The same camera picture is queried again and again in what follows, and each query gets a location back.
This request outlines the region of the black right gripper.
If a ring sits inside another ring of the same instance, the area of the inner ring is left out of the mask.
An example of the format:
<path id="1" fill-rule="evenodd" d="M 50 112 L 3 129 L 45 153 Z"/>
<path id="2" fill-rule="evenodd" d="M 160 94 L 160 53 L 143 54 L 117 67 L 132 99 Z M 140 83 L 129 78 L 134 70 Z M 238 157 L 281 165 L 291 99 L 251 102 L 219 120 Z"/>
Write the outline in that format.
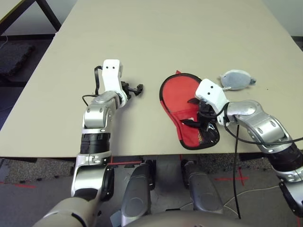
<path id="1" fill-rule="evenodd" d="M 214 117 L 215 112 L 209 104 L 197 98 L 189 99 L 188 103 L 198 105 L 198 122 L 191 119 L 184 119 L 181 120 L 184 125 L 199 129 L 217 129 L 217 119 Z"/>

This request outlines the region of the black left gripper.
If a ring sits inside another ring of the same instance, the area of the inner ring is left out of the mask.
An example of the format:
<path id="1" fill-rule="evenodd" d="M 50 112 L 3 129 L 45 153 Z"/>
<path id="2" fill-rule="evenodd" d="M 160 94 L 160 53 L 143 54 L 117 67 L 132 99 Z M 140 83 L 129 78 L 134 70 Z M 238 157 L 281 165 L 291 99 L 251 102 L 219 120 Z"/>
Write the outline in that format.
<path id="1" fill-rule="evenodd" d="M 121 82 L 121 85 L 127 98 L 131 98 L 130 92 L 133 92 L 136 96 L 140 95 L 143 92 L 143 84 L 139 84 L 135 89 L 130 88 L 129 84 L 124 81 Z"/>

